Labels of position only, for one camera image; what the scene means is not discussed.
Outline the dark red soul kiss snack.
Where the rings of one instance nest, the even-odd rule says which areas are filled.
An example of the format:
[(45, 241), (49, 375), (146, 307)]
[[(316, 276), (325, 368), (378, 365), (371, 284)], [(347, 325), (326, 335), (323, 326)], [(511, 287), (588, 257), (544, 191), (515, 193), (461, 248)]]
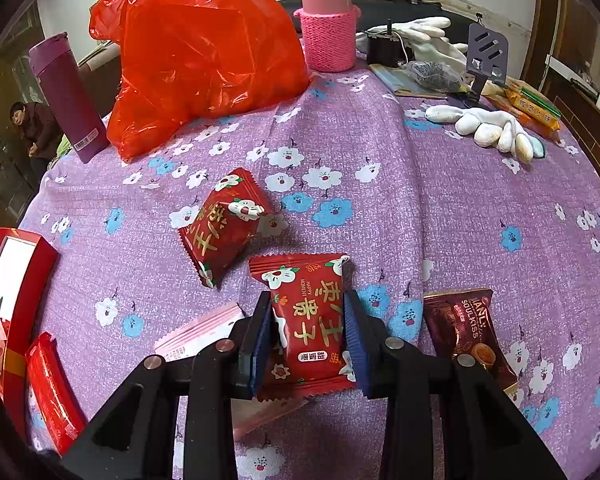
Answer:
[(505, 393), (517, 387), (501, 350), (491, 316), (491, 289), (433, 292), (424, 297), (424, 319), (440, 358), (472, 356)]

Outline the pink bottle with knit sleeve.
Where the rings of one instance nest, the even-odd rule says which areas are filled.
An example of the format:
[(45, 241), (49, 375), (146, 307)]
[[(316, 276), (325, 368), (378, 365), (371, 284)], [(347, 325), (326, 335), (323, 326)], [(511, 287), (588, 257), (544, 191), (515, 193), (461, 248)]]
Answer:
[(306, 64), (310, 70), (340, 73), (355, 64), (356, 21), (352, 0), (301, 0), (300, 20)]

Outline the red gift box tray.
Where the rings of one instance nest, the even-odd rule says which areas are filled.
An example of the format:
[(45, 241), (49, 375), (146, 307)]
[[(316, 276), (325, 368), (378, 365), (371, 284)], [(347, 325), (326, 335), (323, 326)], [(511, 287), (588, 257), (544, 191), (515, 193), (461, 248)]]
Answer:
[(1, 362), (0, 395), (18, 434), (26, 434), (24, 355), (58, 252), (41, 235), (0, 228), (0, 321), (9, 324)]

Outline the red plastic bag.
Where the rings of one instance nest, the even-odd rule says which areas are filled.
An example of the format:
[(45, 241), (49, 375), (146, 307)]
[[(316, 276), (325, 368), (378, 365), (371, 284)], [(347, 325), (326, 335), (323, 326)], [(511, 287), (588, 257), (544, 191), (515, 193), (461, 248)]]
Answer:
[(196, 118), (269, 107), (309, 85), (294, 23), (276, 0), (96, 0), (88, 31), (120, 48), (107, 138), (124, 160)]

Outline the purple thermos bottle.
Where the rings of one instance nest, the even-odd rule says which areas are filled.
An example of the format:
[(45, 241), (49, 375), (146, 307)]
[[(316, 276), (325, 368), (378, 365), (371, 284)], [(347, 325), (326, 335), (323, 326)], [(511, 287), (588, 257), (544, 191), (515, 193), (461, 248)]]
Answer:
[(68, 34), (61, 32), (36, 44), (29, 50), (29, 61), (73, 151), (88, 164), (109, 141), (102, 118), (84, 88)]

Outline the red floral snack packet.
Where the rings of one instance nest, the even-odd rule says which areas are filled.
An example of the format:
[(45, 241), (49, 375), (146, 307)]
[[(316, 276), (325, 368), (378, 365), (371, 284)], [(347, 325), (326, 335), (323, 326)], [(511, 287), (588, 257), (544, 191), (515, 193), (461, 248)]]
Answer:
[(272, 212), (248, 170), (238, 167), (215, 183), (195, 220), (178, 228), (201, 284), (220, 286), (227, 269), (257, 235), (260, 220)]
[(268, 286), (277, 344), (266, 364), (261, 401), (305, 398), (355, 386), (344, 340), (346, 254), (253, 257), (249, 271)]

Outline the stacked biscuit packs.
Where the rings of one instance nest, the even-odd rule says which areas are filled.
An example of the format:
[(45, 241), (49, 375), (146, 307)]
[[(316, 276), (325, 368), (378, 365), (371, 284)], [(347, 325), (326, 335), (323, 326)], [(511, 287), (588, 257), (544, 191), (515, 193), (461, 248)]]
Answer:
[(560, 143), (562, 114), (530, 84), (510, 77), (506, 78), (505, 84), (488, 81), (481, 95), (499, 110), (512, 114), (524, 128), (555, 144)]

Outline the white gloves at back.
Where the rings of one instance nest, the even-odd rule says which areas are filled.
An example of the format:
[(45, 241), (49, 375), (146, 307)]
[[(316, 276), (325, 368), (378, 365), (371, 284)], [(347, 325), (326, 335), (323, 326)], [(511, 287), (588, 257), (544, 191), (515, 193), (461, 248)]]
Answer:
[[(457, 73), (466, 70), (467, 44), (452, 44), (445, 35), (445, 29), (451, 26), (451, 20), (444, 16), (430, 16), (430, 18), (416, 18), (405, 23), (393, 23), (393, 29), (402, 37), (408, 61), (440, 63)], [(360, 53), (367, 56), (367, 36), (370, 27), (364, 32), (355, 35), (355, 47)]]

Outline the seated person in dark coat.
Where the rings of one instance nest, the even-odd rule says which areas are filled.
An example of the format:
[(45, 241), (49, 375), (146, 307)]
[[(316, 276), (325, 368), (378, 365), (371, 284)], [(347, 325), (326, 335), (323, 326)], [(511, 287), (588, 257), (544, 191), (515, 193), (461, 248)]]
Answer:
[(56, 158), (62, 132), (52, 110), (40, 102), (15, 102), (9, 118), (27, 143), (30, 164), (38, 182)]

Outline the white work gloves pair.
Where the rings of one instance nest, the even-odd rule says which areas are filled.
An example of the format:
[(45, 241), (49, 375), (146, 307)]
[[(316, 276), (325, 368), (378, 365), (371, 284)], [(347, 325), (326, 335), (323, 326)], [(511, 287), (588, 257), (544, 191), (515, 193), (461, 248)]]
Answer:
[(472, 136), (480, 148), (497, 148), (524, 164), (546, 155), (544, 144), (528, 133), (512, 114), (502, 110), (434, 105), (425, 110), (425, 117), (434, 124), (452, 124), (457, 134)]

